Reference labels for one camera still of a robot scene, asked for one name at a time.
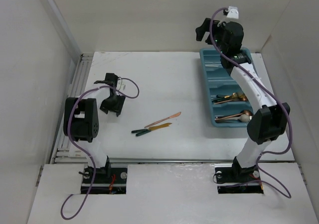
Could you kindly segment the copper spoon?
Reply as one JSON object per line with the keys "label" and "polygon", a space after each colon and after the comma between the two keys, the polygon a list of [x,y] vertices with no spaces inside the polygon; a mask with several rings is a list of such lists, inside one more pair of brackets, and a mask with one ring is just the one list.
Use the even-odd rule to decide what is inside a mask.
{"label": "copper spoon", "polygon": [[241,111],[240,113],[238,114],[232,114],[232,115],[227,115],[227,116],[221,116],[221,117],[217,117],[217,118],[226,118],[226,117],[236,117],[236,116],[240,116],[242,114],[246,114],[246,115],[249,115],[249,116],[253,116],[253,113],[249,110],[243,110]]}

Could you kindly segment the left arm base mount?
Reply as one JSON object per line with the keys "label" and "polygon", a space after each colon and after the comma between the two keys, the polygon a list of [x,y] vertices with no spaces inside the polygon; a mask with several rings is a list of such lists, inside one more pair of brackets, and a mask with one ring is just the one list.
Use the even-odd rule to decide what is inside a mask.
{"label": "left arm base mount", "polygon": [[[86,194],[92,181],[93,168],[86,167],[84,171],[79,172],[79,174],[82,175],[80,192],[81,194]],[[102,173],[101,169],[97,169],[96,176],[89,194],[126,194],[127,177],[127,167],[110,167],[107,173]]]}

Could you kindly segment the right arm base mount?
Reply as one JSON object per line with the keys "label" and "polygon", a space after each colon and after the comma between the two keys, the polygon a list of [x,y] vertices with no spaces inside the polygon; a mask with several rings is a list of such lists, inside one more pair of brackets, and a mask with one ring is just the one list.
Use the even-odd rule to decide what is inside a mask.
{"label": "right arm base mount", "polygon": [[232,167],[216,167],[215,183],[218,194],[263,194],[258,169],[236,174]]}

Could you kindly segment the gold knife green handle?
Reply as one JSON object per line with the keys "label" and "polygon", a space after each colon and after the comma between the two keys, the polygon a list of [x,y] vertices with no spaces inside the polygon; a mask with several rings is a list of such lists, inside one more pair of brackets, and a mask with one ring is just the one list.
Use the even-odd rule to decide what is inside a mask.
{"label": "gold knife green handle", "polygon": [[155,131],[157,129],[161,129],[161,128],[165,128],[165,127],[169,127],[171,125],[171,123],[164,123],[161,125],[157,125],[157,126],[151,126],[149,128],[144,128],[144,129],[137,129],[137,130],[132,130],[131,134],[134,134],[136,137],[147,134],[149,132]]}

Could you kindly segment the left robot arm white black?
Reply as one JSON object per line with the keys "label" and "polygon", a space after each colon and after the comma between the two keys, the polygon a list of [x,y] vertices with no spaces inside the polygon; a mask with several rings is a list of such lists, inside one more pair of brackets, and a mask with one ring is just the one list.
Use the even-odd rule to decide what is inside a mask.
{"label": "left robot arm white black", "polygon": [[94,173],[102,183],[112,175],[109,158],[101,147],[102,126],[108,113],[121,114],[126,98],[116,94],[118,79],[114,73],[106,73],[104,80],[95,81],[89,90],[65,101],[63,132],[87,157],[88,177]]}

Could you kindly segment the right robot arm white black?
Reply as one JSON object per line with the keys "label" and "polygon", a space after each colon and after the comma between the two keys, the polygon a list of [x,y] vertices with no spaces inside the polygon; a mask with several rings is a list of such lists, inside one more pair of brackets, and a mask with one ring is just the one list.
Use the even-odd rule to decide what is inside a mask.
{"label": "right robot arm white black", "polygon": [[258,162],[267,153],[266,148],[285,132],[286,127],[291,127],[290,107],[278,101],[256,74],[250,55],[242,48],[242,25],[206,18],[195,32],[197,41],[209,32],[206,43],[214,46],[222,70],[239,85],[253,110],[243,149],[230,167],[215,169],[216,181],[219,184],[239,185],[257,182],[260,179],[253,174],[260,172]]}

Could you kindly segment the gold fork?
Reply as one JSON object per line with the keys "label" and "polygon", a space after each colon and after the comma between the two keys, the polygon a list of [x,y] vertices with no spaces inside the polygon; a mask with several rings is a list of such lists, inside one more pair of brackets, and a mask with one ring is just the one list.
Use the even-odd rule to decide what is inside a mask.
{"label": "gold fork", "polygon": [[247,97],[244,93],[233,93],[230,96],[225,96],[221,100],[226,100],[226,99],[240,99],[241,101],[247,101]]}

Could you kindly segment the white plastic spoon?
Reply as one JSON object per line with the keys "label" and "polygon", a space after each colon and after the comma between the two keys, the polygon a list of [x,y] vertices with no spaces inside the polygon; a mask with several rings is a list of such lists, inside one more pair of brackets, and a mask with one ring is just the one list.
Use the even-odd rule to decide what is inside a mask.
{"label": "white plastic spoon", "polygon": [[226,121],[239,121],[239,122],[249,122],[252,119],[252,116],[242,114],[236,117],[226,117],[226,118],[216,118],[216,122],[226,122]]}

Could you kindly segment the rose copper fork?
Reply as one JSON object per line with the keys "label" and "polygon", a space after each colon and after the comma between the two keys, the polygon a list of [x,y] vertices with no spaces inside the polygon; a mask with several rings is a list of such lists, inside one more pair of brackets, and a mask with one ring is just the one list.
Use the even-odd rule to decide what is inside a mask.
{"label": "rose copper fork", "polygon": [[236,101],[240,101],[240,99],[226,99],[226,100],[214,102],[214,104],[217,105],[217,104],[223,104],[227,102],[236,102]]}

